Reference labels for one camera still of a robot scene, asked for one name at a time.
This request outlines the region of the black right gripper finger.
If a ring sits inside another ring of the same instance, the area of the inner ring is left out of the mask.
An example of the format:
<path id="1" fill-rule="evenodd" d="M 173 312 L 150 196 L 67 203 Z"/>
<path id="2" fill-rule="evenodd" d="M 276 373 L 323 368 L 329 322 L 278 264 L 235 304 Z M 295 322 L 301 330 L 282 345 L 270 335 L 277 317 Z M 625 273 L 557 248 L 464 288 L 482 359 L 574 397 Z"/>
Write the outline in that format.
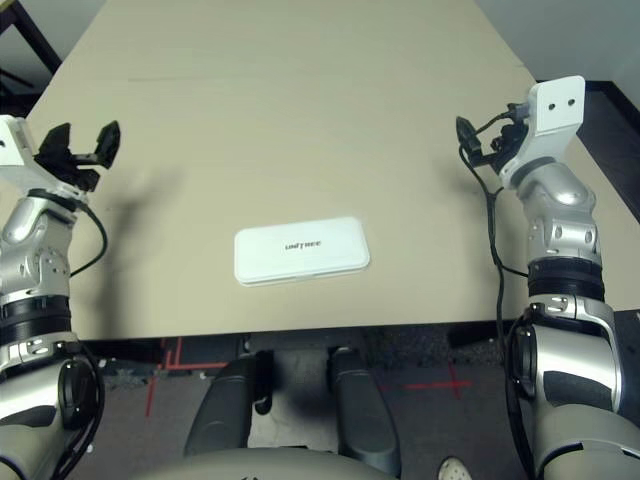
<path id="1" fill-rule="evenodd" d="M 476 128 L 468 119 L 457 116 L 455 119 L 455 129 L 459 146 L 466 154 L 469 163 L 471 165 L 480 165 L 483 160 L 483 153 Z"/>

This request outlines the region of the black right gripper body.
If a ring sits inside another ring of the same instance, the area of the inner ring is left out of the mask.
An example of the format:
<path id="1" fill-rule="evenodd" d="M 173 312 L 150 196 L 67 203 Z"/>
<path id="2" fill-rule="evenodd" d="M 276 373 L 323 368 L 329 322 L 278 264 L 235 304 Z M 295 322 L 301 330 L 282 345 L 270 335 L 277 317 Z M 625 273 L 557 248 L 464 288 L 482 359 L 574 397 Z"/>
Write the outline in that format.
<path id="1" fill-rule="evenodd" d="M 483 157 L 484 163 L 493 170 L 502 170 L 509 161 L 516 157 L 527 133 L 528 125 L 524 122 L 503 126 L 500 135 L 491 141 L 492 152 Z"/>

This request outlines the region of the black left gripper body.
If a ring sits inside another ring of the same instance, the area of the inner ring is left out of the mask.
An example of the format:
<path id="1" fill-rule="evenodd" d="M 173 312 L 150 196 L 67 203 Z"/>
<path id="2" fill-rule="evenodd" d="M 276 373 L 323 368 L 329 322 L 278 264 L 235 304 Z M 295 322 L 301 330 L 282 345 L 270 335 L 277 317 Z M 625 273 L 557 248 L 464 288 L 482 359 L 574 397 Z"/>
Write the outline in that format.
<path id="1" fill-rule="evenodd" d="M 35 160 L 58 180 L 84 192 L 93 192 L 100 180 L 100 174 L 94 169 L 100 165 L 96 154 L 72 154 L 64 150 L 38 153 Z"/>

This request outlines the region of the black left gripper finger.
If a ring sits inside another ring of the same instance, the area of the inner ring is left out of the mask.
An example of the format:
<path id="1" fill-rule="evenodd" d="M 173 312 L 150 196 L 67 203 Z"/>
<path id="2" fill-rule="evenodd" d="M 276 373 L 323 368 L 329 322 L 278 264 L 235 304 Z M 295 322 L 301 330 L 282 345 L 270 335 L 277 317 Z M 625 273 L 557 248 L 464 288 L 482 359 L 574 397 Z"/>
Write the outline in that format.
<path id="1" fill-rule="evenodd" d="M 40 160 L 68 160 L 71 156 L 70 124 L 61 124 L 52 128 L 44 138 L 39 152 Z"/>
<path id="2" fill-rule="evenodd" d="M 112 121 L 105 125 L 96 142 L 94 154 L 96 162 L 106 169 L 110 169 L 120 147 L 121 131 L 117 121 Z"/>

